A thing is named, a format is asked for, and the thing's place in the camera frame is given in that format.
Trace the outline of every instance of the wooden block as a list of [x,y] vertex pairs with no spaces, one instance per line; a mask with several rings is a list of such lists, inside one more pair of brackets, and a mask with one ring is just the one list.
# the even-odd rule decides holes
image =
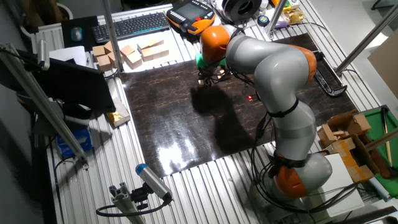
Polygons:
[[164,40],[161,38],[151,38],[148,41],[138,43],[138,51],[142,53],[142,50],[148,49],[150,47],[155,47],[164,44]]
[[151,47],[150,51],[152,52],[152,57],[153,57],[154,60],[158,59],[158,58],[161,58],[162,52],[161,52],[160,46]]
[[97,59],[99,56],[105,55],[104,46],[93,47],[93,56]]
[[112,64],[111,61],[109,60],[109,57],[107,55],[103,55],[97,58],[99,69],[103,72],[107,72],[112,70]]
[[130,45],[126,45],[122,49],[120,49],[120,52],[122,53],[123,56],[129,56],[134,51],[136,51],[136,50],[134,48],[132,48]]
[[131,69],[136,69],[142,65],[141,55],[138,52],[133,52],[126,57],[126,63]]
[[344,136],[344,131],[335,131],[333,132],[334,136]]
[[141,54],[142,54],[142,60],[145,62],[154,59],[151,49],[143,49],[141,50]]
[[[107,54],[107,56],[109,57],[109,60],[111,61],[111,64],[114,68],[116,68],[116,59],[114,56],[114,53],[111,52],[109,54]],[[120,55],[120,57],[122,58],[122,63],[124,62],[124,57],[122,55]]]
[[104,45],[105,53],[109,54],[113,52],[112,43],[109,41]]
[[159,45],[158,48],[161,52],[161,57],[169,55],[169,49],[167,48],[167,46],[165,44]]

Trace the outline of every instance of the green cloth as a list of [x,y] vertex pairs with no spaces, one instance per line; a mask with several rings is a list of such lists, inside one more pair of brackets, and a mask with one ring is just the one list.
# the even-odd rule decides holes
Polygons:
[[[198,69],[201,68],[206,68],[208,65],[206,64],[206,62],[203,60],[203,57],[201,56],[201,53],[197,53],[195,55],[195,60],[197,61],[197,67]],[[220,61],[219,66],[224,67],[226,65],[226,61],[225,58],[223,60]]]
[[398,177],[384,179],[380,174],[376,174],[376,179],[390,193],[391,197],[398,198]]
[[[374,141],[381,136],[384,135],[384,128],[381,119],[381,109],[376,108],[374,110],[365,111],[364,115],[371,126],[371,129],[366,133],[371,141]],[[388,131],[391,132],[395,128],[398,127],[398,121],[392,115],[390,111],[386,114],[386,121],[387,121],[387,128]],[[392,166],[396,170],[398,170],[398,138],[392,139],[390,141],[390,148],[391,148],[391,159],[392,159]],[[390,164],[387,157],[387,148],[386,145],[383,144],[377,147],[380,155],[386,161],[387,164]]]

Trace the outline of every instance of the mouse pad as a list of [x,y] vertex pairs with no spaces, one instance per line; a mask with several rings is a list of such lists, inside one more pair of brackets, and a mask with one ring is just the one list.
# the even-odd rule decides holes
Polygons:
[[[198,91],[194,60],[121,79],[145,162],[159,177],[252,148],[266,113],[260,101],[248,100],[254,90],[236,78]],[[313,110],[317,126],[355,108],[346,94],[331,98],[315,80],[296,94]],[[271,137],[269,126],[258,145]]]
[[[92,29],[93,26],[98,26],[96,16],[71,19],[69,21],[62,22],[61,25],[63,44],[65,48],[84,46],[85,52],[90,52],[93,50],[94,46],[97,46]],[[79,42],[74,42],[71,39],[71,31],[74,27],[81,27],[83,39]]]

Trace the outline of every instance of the monitor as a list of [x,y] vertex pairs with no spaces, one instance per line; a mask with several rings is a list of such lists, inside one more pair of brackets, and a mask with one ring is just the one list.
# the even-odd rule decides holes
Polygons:
[[[37,61],[36,54],[21,50],[18,54],[32,62]],[[16,92],[24,92],[1,60],[0,73],[0,84]],[[65,104],[84,105],[100,113],[116,111],[108,84],[99,70],[51,58],[47,71],[32,74],[48,97],[62,100]]]

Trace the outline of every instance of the metal bracket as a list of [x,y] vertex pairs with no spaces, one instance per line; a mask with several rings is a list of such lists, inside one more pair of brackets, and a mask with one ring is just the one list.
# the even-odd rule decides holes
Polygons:
[[[125,182],[120,183],[120,188],[117,189],[115,186],[109,187],[109,192],[113,195],[112,198],[113,204],[122,212],[122,213],[133,213],[138,212],[136,204],[131,201],[131,196],[129,193],[129,189]],[[127,217],[131,223],[137,224],[145,224],[142,216],[129,216]]]

